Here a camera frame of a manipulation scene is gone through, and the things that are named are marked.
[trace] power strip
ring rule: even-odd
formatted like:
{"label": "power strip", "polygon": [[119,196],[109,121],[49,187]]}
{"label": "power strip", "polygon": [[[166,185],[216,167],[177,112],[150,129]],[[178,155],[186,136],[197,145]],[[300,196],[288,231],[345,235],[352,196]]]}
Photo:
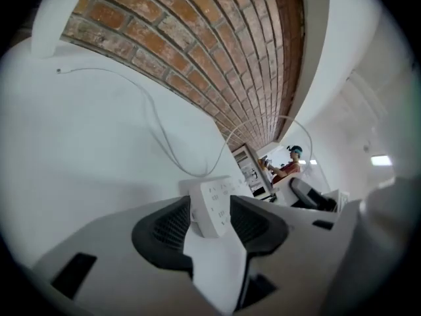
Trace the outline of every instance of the power strip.
{"label": "power strip", "polygon": [[248,195],[247,184],[242,179],[227,176],[205,180],[189,189],[191,220],[199,225],[205,238],[219,238],[231,223],[231,195]]}

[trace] person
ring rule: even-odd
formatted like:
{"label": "person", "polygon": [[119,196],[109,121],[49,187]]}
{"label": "person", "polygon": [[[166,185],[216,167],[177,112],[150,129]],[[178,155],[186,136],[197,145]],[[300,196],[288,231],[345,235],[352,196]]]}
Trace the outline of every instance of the person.
{"label": "person", "polygon": [[275,185],[280,180],[284,179],[291,173],[300,172],[300,164],[299,160],[301,158],[301,155],[303,154],[303,149],[299,147],[298,145],[295,145],[291,147],[289,152],[289,156],[291,157],[292,161],[290,161],[287,165],[284,167],[278,169],[276,167],[273,167],[269,163],[263,162],[263,165],[272,173],[275,174],[275,177],[272,179],[272,185]]}

